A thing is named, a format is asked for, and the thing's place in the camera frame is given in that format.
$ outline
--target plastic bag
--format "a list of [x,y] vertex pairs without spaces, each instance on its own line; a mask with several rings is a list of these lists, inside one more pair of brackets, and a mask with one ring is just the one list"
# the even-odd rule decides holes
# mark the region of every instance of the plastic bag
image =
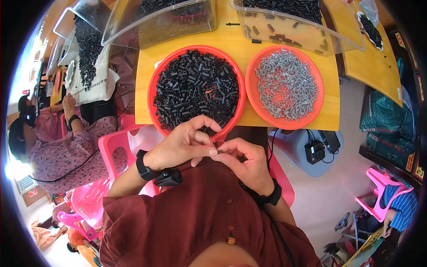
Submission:
[[362,0],[359,3],[362,10],[365,12],[366,17],[372,22],[376,27],[378,25],[378,9],[375,4],[375,0]]

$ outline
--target hand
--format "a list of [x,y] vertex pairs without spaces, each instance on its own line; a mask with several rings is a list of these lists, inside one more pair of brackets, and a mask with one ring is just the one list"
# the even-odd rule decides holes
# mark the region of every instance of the hand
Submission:
[[76,113],[76,100],[74,97],[68,93],[62,100],[62,107],[64,108],[65,118],[68,121]]
[[181,123],[153,150],[145,154],[144,165],[152,170],[175,167],[191,159],[195,167],[202,157],[214,156],[218,152],[209,136],[197,129],[210,127],[216,132],[222,129],[213,119],[200,115]]
[[[218,151],[223,153],[213,156],[212,159],[227,165],[247,187],[260,196],[273,193],[274,183],[267,169],[263,147],[236,138],[223,143],[218,147]],[[243,155],[248,160],[241,163],[237,157]]]
[[393,227],[389,227],[389,228],[387,229],[387,227],[386,227],[386,226],[384,226],[384,227],[383,227],[383,233],[381,234],[381,236],[382,236],[383,238],[387,238],[387,237],[389,237],[389,236],[390,236],[390,234],[392,233],[392,229],[393,229]]

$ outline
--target white cloth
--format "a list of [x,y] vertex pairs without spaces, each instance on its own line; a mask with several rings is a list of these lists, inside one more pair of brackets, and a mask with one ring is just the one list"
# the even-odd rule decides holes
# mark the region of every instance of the white cloth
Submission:
[[120,79],[120,76],[112,69],[108,68],[110,48],[111,45],[106,45],[98,55],[98,59],[95,63],[95,68],[97,69],[96,75],[92,80],[91,88],[87,91],[85,91],[86,86],[82,85],[79,68],[80,60],[75,60],[76,67],[67,92],[71,93],[76,99],[76,106],[98,100],[109,100],[113,95],[116,82]]

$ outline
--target shirt button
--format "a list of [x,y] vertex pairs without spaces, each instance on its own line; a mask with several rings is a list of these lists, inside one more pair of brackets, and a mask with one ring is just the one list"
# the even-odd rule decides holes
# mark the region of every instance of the shirt button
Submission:
[[229,238],[228,239],[228,244],[229,245],[234,245],[236,243],[236,239],[235,238]]

